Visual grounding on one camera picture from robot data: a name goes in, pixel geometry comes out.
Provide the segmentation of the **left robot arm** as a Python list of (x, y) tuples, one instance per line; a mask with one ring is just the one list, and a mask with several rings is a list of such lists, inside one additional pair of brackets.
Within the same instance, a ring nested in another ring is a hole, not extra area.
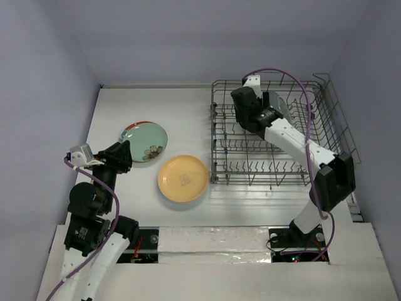
[(116, 142), (97, 154), (88, 144), (77, 145), (64, 163), (90, 181), (70, 191), (60, 280), (47, 299), (96, 300), (122, 253), (139, 239), (138, 221), (120, 215), (115, 193), (117, 176), (132, 168), (130, 143)]

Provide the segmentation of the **green plate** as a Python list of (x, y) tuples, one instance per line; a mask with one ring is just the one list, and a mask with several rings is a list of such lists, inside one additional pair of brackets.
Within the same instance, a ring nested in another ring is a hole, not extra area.
[(129, 130), (123, 141), (130, 142), (132, 160), (137, 163), (149, 162), (157, 158), (168, 143), (168, 136), (165, 129), (150, 122), (142, 124)]

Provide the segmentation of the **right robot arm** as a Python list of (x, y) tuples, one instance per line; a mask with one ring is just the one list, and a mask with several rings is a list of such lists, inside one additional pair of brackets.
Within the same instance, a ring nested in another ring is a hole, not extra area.
[(251, 87), (241, 87), (231, 97), (236, 121), (243, 129), (279, 147), (310, 174), (310, 200), (276, 239), (289, 247), (302, 246), (323, 217), (355, 190), (353, 157), (307, 139), (294, 127), (286, 102), (274, 91), (258, 97)]

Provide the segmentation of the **yellow plate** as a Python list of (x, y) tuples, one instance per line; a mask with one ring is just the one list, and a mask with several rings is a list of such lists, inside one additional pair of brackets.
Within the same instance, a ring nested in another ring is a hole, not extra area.
[(166, 161), (160, 168), (157, 183), (163, 195), (183, 201), (206, 191), (209, 173), (199, 158), (179, 155)]

